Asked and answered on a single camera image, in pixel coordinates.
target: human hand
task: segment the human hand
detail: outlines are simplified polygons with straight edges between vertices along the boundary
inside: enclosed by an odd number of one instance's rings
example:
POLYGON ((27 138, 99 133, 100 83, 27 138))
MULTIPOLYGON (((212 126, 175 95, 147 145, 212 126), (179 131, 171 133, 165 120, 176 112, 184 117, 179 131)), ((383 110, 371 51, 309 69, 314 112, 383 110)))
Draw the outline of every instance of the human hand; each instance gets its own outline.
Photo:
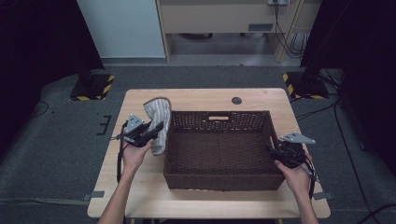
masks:
POLYGON ((134 147, 125 140, 122 140, 122 148, 124 148, 122 153, 122 159, 125 168, 131 168, 136 171, 137 168, 142 164, 145 158, 146 152, 151 149, 153 140, 150 139, 143 147, 134 147))
MULTIPOLYGON (((305 152, 305 156, 308 160, 312 161, 311 155, 307 152, 305 152)), ((294 169, 290 169, 280 161, 275 161, 275 165, 280 171, 282 171, 286 178, 286 182, 294 195, 308 194, 310 176, 302 165, 299 165, 294 169)))

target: gray cloth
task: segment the gray cloth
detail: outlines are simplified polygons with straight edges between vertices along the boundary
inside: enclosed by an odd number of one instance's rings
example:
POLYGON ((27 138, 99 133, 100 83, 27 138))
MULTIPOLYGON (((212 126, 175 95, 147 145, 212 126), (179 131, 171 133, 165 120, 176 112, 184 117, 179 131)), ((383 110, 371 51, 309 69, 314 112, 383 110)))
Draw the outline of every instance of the gray cloth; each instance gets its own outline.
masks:
POLYGON ((158 133, 158 138, 154 140, 151 152, 154 156, 162 155, 166 150, 166 141, 171 119, 171 103, 169 99, 157 97, 144 103, 145 111, 151 119, 148 131, 153 130, 163 121, 163 129, 158 133))

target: yellow black hazard tape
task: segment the yellow black hazard tape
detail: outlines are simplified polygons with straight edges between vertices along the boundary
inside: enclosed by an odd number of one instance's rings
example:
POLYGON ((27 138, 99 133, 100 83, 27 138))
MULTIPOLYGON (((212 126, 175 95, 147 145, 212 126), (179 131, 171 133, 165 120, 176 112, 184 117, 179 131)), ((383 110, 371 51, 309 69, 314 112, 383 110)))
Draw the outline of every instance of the yellow black hazard tape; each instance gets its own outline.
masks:
POLYGON ((100 95, 95 95, 95 96, 80 95, 80 96, 71 97, 71 100, 72 101, 89 101, 89 100, 103 100, 103 99, 105 99, 108 94, 108 91, 110 91, 111 85, 113 84, 114 77, 115 77, 114 75, 111 75, 108 77, 106 86, 100 95))
POLYGON ((311 94, 305 94, 305 95, 299 95, 294 92, 295 88, 293 87, 292 83, 290 82, 288 74, 283 74, 283 81, 285 81, 286 87, 288 88, 289 95, 292 99, 295 98, 307 98, 307 99, 325 99, 325 97, 320 96, 320 95, 311 95, 311 94))

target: brown woven basket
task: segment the brown woven basket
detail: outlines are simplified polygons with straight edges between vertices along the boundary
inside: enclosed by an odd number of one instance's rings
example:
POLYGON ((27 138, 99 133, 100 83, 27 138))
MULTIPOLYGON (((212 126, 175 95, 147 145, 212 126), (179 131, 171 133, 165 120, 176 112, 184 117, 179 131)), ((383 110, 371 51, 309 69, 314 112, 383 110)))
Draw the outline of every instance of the brown woven basket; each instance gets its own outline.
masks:
POLYGON ((172 111, 168 134, 169 189, 276 190, 285 179, 265 149, 278 147, 269 111, 172 111))

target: gray floor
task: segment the gray floor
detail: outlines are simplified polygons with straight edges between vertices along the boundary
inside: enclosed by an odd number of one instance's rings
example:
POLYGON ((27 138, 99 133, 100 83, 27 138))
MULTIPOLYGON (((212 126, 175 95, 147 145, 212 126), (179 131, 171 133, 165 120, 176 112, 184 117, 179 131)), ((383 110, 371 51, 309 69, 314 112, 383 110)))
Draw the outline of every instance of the gray floor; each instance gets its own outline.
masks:
MULTIPOLYGON (((26 127, 0 166, 0 199, 52 198, 80 201, 95 185, 108 140, 129 89, 150 88, 269 88, 286 89, 281 75, 300 70, 299 58, 275 62, 262 35, 214 35, 196 40, 177 37, 170 63, 149 60, 108 63, 107 72, 116 75, 105 100, 73 102, 68 93, 77 76, 46 86, 26 127), (111 116, 105 135, 100 123, 111 116)), ((330 70, 339 77, 337 70, 330 70)), ((298 100, 291 103, 296 116, 321 109, 337 100, 298 100)), ((338 118, 356 167, 367 203, 374 210, 396 203, 396 178, 375 154, 362 151, 359 139, 345 111, 337 107, 338 118)), ((368 210, 354 175, 333 108, 299 121, 302 133, 317 141, 308 146, 314 157, 323 189, 334 196, 329 200, 332 214, 320 223, 358 223, 368 210)), ((87 216, 86 205, 44 205, 1 203, 0 223, 95 223, 87 216)), ((376 215, 380 223, 395 223, 396 208, 376 215)), ((283 223, 299 223, 284 219, 283 223)), ((375 223, 371 218, 365 223, 375 223)))

